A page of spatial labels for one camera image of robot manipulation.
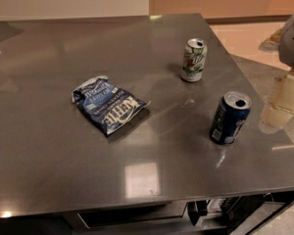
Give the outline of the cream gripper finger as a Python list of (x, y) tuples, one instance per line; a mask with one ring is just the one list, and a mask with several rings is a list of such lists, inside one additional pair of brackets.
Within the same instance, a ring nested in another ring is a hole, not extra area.
[(294, 70), (275, 80), (272, 94), (264, 110), (264, 123), (281, 128), (294, 116)]

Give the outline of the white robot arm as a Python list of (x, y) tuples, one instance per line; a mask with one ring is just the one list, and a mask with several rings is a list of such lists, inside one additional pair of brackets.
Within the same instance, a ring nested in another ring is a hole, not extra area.
[(282, 29), (278, 50), (279, 60), (291, 70), (276, 80), (269, 102), (264, 107), (263, 123), (274, 131), (294, 116), (294, 14)]

